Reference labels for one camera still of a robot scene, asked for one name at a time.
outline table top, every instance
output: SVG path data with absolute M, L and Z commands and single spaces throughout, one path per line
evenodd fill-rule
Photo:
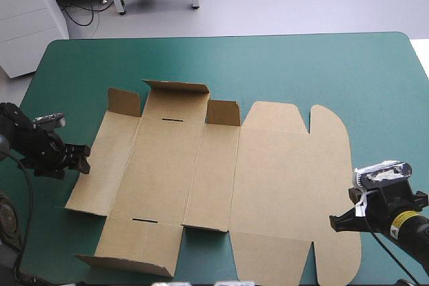
M 347 127 L 353 167 L 385 159 L 407 161 L 414 170 L 413 189 L 429 191 L 429 83 L 404 34 L 55 41 L 21 107 L 30 118 L 64 112 L 67 125 L 58 130 L 63 140 L 92 144 L 108 87 L 136 91 L 144 101 L 149 88 L 142 78 L 205 83 L 213 99 L 237 100 L 242 119 L 256 100 L 290 102 L 308 126 L 311 106 L 327 106 Z M 105 221 L 62 208 L 77 177 L 67 171 L 63 181 L 33 179 L 35 208 L 23 269 L 56 283 L 165 280 L 92 268 L 73 257 L 94 253 Z M 7 160 L 0 165 L 0 178 L 23 227 L 27 190 L 22 173 Z M 323 183 L 315 178 L 314 184 Z M 361 236 L 362 265 L 354 284 L 392 284 L 405 277 L 370 235 Z M 419 264 L 386 243 L 419 282 L 429 281 Z M 310 252 L 302 284 L 316 284 L 313 255 Z M 236 278 L 228 234 L 185 230 L 174 280 L 211 283 Z

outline yellow label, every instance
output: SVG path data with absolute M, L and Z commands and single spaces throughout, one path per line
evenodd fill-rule
M 415 216 L 419 216 L 419 213 L 415 211 L 401 212 L 396 216 L 395 220 L 391 223 L 391 225 L 399 229 L 405 221 Z

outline white floor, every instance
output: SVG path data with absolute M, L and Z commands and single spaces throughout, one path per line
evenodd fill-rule
M 429 72 L 429 0 L 136 0 L 127 14 L 115 7 L 88 27 L 68 20 L 71 38 L 146 38 L 291 33 L 401 31 L 413 41 Z M 90 13 L 74 10 L 76 20 Z M 0 71 L 0 102 L 19 104 L 31 76 L 10 80 Z

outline cardboard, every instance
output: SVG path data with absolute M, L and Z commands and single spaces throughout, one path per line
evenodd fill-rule
M 236 102 L 203 84 L 145 81 L 108 91 L 108 110 L 66 205 L 107 216 L 100 267 L 174 276 L 183 226 L 230 231 L 237 273 L 262 285 L 297 285 L 311 242 L 318 282 L 346 285 L 361 261 L 359 234 L 335 233 L 328 215 L 350 208 L 349 138 L 314 106 L 310 132 L 296 106 L 256 102 L 243 125 Z

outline cabinet drawer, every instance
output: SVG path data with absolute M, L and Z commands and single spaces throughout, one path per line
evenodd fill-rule
M 0 20 L 0 42 L 56 27 L 48 9 Z
M 0 0 L 0 19 L 46 8 L 43 0 Z
M 61 40 L 58 28 L 0 43 L 0 66 L 9 77 L 35 72 L 48 44 Z

